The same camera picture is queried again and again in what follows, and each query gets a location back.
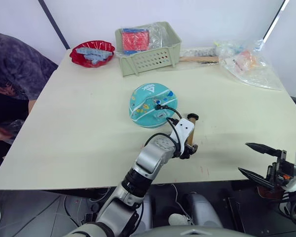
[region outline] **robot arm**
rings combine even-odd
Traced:
[[[124,180],[116,187],[112,195],[99,211],[96,223],[85,224],[67,237],[127,237],[133,231],[139,218],[136,209],[142,204],[145,194],[158,172],[175,154],[184,152],[184,144],[194,124],[182,118],[175,130],[181,143],[178,151],[174,142],[177,135],[157,133],[138,155],[134,165]]]

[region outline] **person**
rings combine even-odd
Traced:
[[[24,42],[0,34],[0,159],[12,134],[3,123],[25,120],[57,65]]]

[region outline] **plastic basket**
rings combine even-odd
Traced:
[[[123,76],[131,74],[139,75],[141,72],[169,65],[175,67],[175,64],[179,62],[180,46],[182,42],[181,39],[178,37],[168,22],[164,21],[159,23],[165,27],[172,46],[134,53],[130,56],[122,56],[120,58],[120,66]],[[145,28],[147,26],[149,25],[137,26],[137,28]],[[115,31],[116,49],[120,52],[123,51],[121,30],[122,29],[118,29]]]

